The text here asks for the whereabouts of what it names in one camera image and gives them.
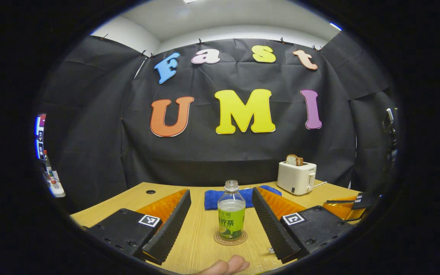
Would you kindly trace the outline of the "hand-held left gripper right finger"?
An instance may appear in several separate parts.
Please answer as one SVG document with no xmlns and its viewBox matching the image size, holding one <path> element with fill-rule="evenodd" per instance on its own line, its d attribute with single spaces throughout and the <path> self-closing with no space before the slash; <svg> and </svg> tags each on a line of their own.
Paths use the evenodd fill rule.
<svg viewBox="0 0 440 275">
<path fill-rule="evenodd" d="M 312 254 L 354 227 L 323 206 L 304 209 L 263 188 L 253 188 L 252 204 L 282 263 Z"/>
</svg>

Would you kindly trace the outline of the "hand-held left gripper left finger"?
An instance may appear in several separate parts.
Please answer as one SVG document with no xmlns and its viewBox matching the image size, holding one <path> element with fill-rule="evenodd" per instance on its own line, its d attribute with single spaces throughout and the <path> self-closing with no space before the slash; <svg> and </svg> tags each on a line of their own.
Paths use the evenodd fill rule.
<svg viewBox="0 0 440 275">
<path fill-rule="evenodd" d="M 119 209 L 87 232 L 123 254 L 162 265 L 190 206 L 190 190 L 183 189 L 135 211 Z"/>
</svg>

